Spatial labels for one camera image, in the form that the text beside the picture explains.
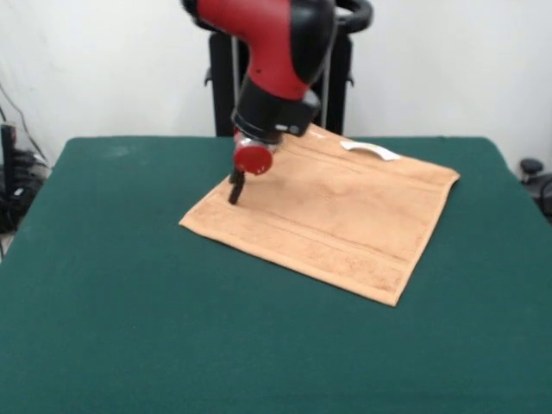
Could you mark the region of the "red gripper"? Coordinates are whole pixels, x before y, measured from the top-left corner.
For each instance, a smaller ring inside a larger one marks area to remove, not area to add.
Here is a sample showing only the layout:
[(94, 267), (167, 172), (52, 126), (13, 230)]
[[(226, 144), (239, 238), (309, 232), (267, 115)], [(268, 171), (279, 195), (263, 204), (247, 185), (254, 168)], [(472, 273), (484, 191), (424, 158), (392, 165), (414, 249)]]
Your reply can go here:
[(261, 175), (273, 165), (275, 133), (269, 132), (263, 138), (254, 138), (234, 127), (234, 168), (229, 176), (231, 191), (228, 201), (236, 204), (245, 185), (245, 173)]

